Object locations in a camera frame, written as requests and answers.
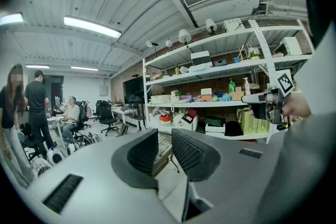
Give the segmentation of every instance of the woman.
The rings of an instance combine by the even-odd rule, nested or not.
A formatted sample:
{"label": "woman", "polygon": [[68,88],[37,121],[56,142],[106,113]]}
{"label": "woman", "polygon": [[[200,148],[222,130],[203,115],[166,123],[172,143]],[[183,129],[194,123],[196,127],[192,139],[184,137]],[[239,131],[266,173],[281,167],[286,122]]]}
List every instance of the woman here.
{"label": "woman", "polygon": [[26,107],[23,90],[23,69],[18,63],[11,68],[7,86],[0,92],[0,146],[16,169],[31,182],[34,175],[17,136],[17,114],[22,116]]}

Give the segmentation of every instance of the black pants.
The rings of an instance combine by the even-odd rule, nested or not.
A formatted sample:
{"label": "black pants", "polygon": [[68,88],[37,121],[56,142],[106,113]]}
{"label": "black pants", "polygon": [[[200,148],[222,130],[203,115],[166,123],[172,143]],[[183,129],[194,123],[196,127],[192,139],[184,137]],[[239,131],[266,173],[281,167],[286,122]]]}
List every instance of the black pants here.
{"label": "black pants", "polygon": [[43,137],[47,143],[48,149],[52,147],[52,139],[49,133],[48,121],[46,113],[29,113],[29,124],[33,133],[34,142],[36,142],[40,153],[43,157],[47,156],[46,148],[43,144]]}

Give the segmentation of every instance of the long hair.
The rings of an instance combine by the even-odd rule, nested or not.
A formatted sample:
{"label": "long hair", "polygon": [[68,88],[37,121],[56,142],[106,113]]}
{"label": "long hair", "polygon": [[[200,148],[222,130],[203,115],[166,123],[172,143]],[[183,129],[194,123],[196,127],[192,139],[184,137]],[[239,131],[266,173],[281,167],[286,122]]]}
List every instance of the long hair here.
{"label": "long hair", "polygon": [[11,75],[22,75],[23,76],[23,69],[22,65],[17,63],[14,65],[8,74],[7,77],[7,87],[6,87],[6,110],[8,116],[13,120],[14,119],[14,113],[17,108],[17,112],[23,114],[23,112],[26,109],[26,104],[25,104],[25,96],[23,93],[23,79],[20,82],[20,84],[16,87],[15,90],[15,96],[12,95],[13,93],[13,86],[12,83],[10,82],[10,76]]}

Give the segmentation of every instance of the hand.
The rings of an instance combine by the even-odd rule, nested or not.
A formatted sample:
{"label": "hand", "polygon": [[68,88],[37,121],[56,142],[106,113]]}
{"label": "hand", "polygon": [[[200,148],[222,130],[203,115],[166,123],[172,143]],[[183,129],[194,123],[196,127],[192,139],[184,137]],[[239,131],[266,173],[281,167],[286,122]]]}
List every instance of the hand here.
{"label": "hand", "polygon": [[291,93],[286,96],[285,105],[282,108],[284,117],[288,115],[307,118],[310,116],[310,108],[302,93]]}
{"label": "hand", "polygon": [[7,158],[12,159],[12,157],[10,155],[11,153],[10,153],[9,149],[4,148],[4,154],[5,154],[5,156],[7,156]]}

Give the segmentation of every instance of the seated man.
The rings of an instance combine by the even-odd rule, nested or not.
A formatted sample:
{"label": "seated man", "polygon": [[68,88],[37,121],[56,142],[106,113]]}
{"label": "seated man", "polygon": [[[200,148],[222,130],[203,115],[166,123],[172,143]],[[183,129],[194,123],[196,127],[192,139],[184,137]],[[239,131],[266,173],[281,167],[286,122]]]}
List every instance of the seated man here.
{"label": "seated man", "polygon": [[56,115],[56,117],[61,116],[65,117],[64,123],[61,125],[63,138],[66,142],[74,143],[75,139],[72,137],[71,129],[76,127],[76,124],[73,122],[78,121],[79,118],[79,106],[76,105],[75,97],[69,98],[69,107],[65,114]]}

